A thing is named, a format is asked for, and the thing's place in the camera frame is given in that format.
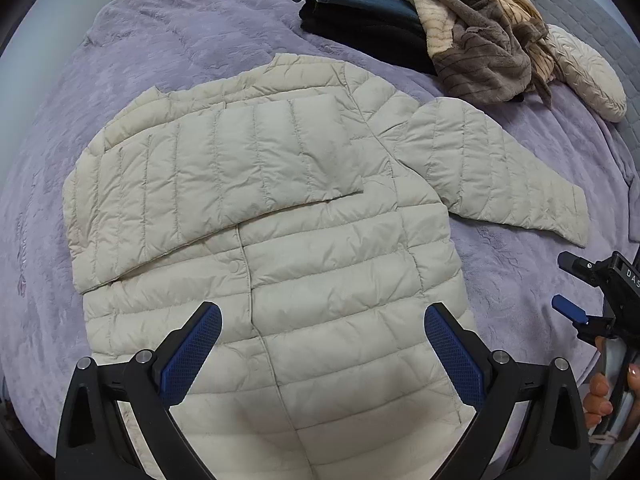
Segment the right hand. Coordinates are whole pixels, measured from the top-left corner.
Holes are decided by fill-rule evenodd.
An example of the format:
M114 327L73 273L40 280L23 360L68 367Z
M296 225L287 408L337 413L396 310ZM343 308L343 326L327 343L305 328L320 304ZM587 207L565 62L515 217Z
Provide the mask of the right hand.
M634 393L634 405L625 422L623 430L620 432L620 440L628 440L639 426L640 419L640 379L639 367L636 364L630 364L627 373L628 386ZM608 380L602 373L597 373L591 378L589 383L589 392L582 401L582 407L585 411L585 423L588 429L591 429L602 420L605 415L609 415L613 411L613 405L605 397L610 390Z

